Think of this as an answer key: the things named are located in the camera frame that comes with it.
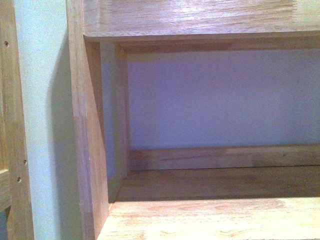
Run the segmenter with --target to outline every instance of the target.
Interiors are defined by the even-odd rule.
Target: top shelf
[[[82,6],[89,40],[298,37],[320,31],[319,0],[82,0]]]

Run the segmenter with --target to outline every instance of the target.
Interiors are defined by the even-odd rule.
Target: wooden bookshelf
[[[115,43],[118,130],[115,138],[120,146],[122,179],[127,177],[129,166],[133,164],[130,161],[128,54],[320,48],[318,0],[66,2],[83,240],[97,239],[109,214],[102,113],[101,41]],[[281,166],[287,166],[286,161],[298,165],[304,159],[303,155],[310,153],[313,147],[314,157],[308,158],[305,165],[318,165],[318,146],[292,146],[286,156],[281,150],[278,151],[283,148],[274,148],[278,149],[278,162],[284,161]],[[296,156],[297,150],[301,148],[304,149],[303,153],[298,151]],[[270,150],[266,146],[261,149],[264,152],[261,156]],[[170,157],[175,151],[181,150],[162,151],[161,154]]]

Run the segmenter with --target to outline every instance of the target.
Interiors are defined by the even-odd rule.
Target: wooden shelf
[[[82,7],[83,33],[93,40],[320,31],[318,0],[82,0]]]
[[[318,239],[319,170],[133,171],[98,240]]]

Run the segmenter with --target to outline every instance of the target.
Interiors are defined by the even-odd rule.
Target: wooden panel
[[[11,205],[10,175],[8,170],[0,170],[0,212]]]
[[[2,59],[0,56],[0,69],[2,68]],[[3,80],[0,74],[0,171],[9,168],[9,161],[7,158],[7,144],[6,144],[6,127],[4,119],[4,102],[3,102]]]
[[[100,0],[99,8],[96,0],[82,1],[88,37],[320,30],[318,0]]]
[[[33,240],[33,218],[13,0],[0,1],[0,58],[3,122],[12,199],[8,237],[9,240]]]
[[[99,240],[318,239],[320,166],[133,171]]]
[[[100,44],[84,41],[81,1],[66,3],[82,239],[95,240],[109,213]]]
[[[129,172],[130,155],[128,60],[127,53],[119,45],[115,46],[115,64],[116,153],[122,162],[122,178],[126,178]]]
[[[128,54],[320,49],[320,35],[210,40],[125,41],[121,45]]]
[[[320,165],[320,145],[132,150],[131,170]]]

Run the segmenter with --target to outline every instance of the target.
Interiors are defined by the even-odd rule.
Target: wooden furniture
[[[25,122],[13,0],[0,1],[0,212],[9,240],[33,240]]]
[[[319,239],[320,166],[133,171],[98,240]]]
[[[66,2],[84,240],[98,238],[109,214],[99,42],[111,41],[116,45],[116,139],[120,145],[121,178],[129,172],[131,154],[127,54],[320,48],[320,2],[317,0]],[[286,160],[297,151],[301,155],[296,159],[299,161],[311,151],[313,155],[306,164],[319,164],[318,145],[259,149],[262,155],[268,154],[268,150],[275,153],[277,162],[282,162],[280,165],[289,165]],[[231,151],[237,158],[239,149],[238,153]]]

